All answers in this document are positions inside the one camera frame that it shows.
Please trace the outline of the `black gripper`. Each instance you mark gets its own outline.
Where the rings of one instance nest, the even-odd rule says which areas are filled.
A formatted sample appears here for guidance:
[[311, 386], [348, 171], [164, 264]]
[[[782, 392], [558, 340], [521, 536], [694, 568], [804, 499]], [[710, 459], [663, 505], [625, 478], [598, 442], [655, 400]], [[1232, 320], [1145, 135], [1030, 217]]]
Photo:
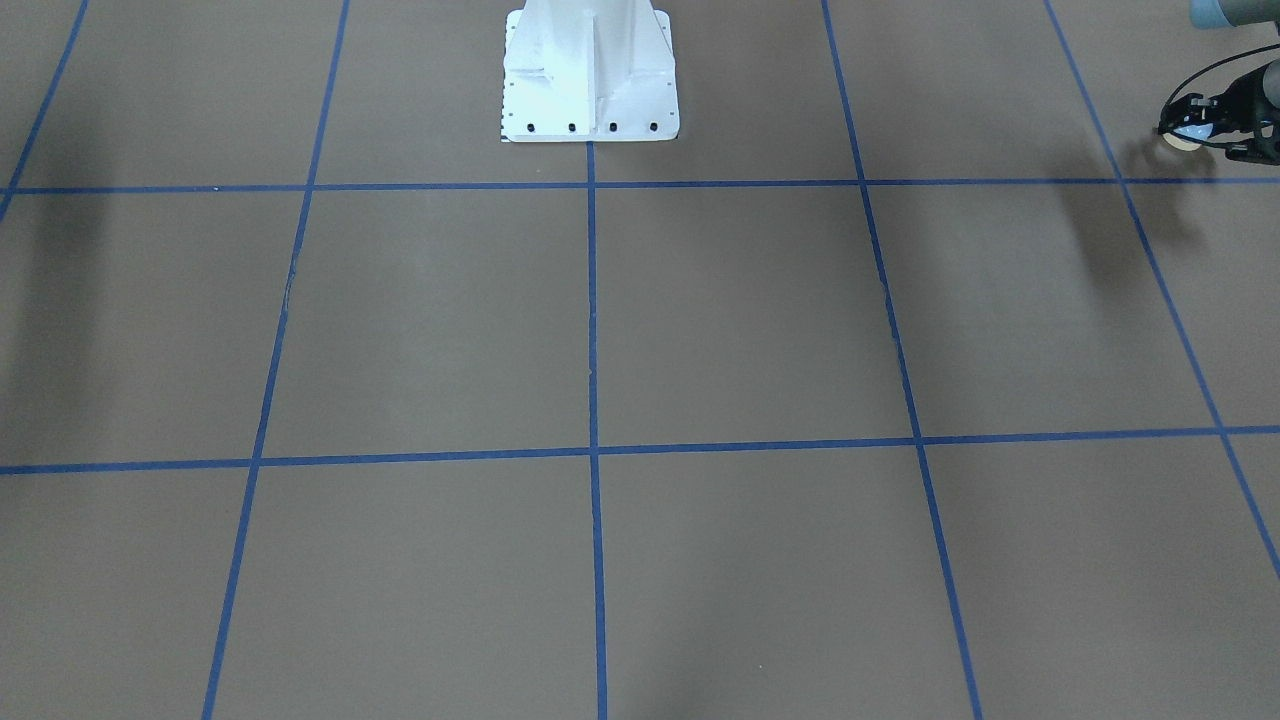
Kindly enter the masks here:
[[[1277, 165], [1277, 70], [1252, 70], [1233, 81], [1224, 92], [1208, 100], [1206, 118], [1213, 127], [1210, 140], [1215, 141], [1208, 147], [1219, 150], [1229, 161]], [[1170, 126], [1199, 123], [1207, 123], [1204, 96], [1187, 94], [1165, 104], [1158, 133]], [[1247, 138], [1216, 142], [1225, 135], [1247, 135]]]

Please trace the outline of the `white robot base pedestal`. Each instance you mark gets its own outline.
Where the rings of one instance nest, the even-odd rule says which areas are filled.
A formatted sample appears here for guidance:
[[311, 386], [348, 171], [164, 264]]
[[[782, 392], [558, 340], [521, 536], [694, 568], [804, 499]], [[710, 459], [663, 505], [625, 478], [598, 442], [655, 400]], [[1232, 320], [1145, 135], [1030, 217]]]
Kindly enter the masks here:
[[649, 1], [526, 1], [507, 14], [504, 29], [500, 141], [678, 137], [668, 13]]

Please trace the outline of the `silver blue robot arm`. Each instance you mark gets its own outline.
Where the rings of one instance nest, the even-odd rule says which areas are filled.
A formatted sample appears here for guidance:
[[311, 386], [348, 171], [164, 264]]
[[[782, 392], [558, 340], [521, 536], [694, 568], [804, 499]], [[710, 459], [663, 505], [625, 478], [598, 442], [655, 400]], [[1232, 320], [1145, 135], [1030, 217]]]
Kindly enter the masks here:
[[[1277, 1], [1189, 1], [1188, 15], [1197, 29], [1225, 29], [1279, 23]], [[1230, 161], [1276, 167], [1279, 123], [1277, 60], [1235, 78], [1221, 94], [1204, 96], [1184, 90], [1199, 77], [1233, 61], [1276, 51], [1256, 47], [1212, 63], [1187, 77], [1161, 106], [1156, 135], [1171, 147], [1193, 152], [1217, 149]]]

